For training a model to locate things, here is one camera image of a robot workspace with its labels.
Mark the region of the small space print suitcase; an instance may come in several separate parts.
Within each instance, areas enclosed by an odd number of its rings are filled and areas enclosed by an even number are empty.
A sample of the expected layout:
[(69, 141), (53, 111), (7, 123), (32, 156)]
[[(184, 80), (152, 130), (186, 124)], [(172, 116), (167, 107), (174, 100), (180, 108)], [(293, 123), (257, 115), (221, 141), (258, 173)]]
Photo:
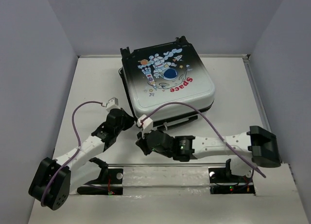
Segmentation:
[(215, 85), (185, 36), (175, 41), (131, 51), (120, 49), (122, 68), (119, 75), (135, 119), (152, 115), (154, 127), (171, 123), (171, 128), (198, 118), (208, 111), (215, 96)]

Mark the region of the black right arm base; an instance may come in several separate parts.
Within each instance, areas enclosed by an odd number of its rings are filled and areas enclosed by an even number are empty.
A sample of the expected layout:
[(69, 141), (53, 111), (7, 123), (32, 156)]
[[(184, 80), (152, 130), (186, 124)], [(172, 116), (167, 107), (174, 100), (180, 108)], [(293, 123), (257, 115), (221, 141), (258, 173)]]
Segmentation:
[(252, 194), (255, 195), (253, 183), (254, 170), (244, 175), (232, 173), (231, 159), (225, 162), (224, 167), (209, 169), (210, 194)]

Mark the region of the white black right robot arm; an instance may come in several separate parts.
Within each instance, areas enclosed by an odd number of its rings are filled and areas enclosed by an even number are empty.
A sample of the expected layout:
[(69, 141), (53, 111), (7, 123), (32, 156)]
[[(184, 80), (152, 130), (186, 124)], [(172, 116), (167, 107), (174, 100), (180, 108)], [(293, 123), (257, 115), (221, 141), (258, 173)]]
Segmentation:
[(224, 176), (235, 181), (240, 176), (261, 168), (281, 166), (276, 135), (259, 126), (251, 126), (241, 134), (204, 138), (195, 136), (172, 137), (163, 131), (139, 132), (136, 145), (145, 155), (152, 152), (175, 161), (189, 162), (212, 156), (228, 156)]

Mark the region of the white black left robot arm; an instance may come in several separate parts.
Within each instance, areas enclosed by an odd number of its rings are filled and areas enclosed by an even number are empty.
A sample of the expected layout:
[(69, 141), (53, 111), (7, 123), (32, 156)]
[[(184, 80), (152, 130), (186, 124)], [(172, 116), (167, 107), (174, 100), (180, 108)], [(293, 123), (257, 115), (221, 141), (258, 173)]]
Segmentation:
[(106, 120), (70, 152), (55, 159), (43, 159), (34, 175), (28, 194), (42, 207), (59, 209), (70, 192), (82, 184), (107, 179), (106, 163), (96, 156), (112, 146), (118, 135), (133, 126), (135, 119), (122, 108), (113, 108)]

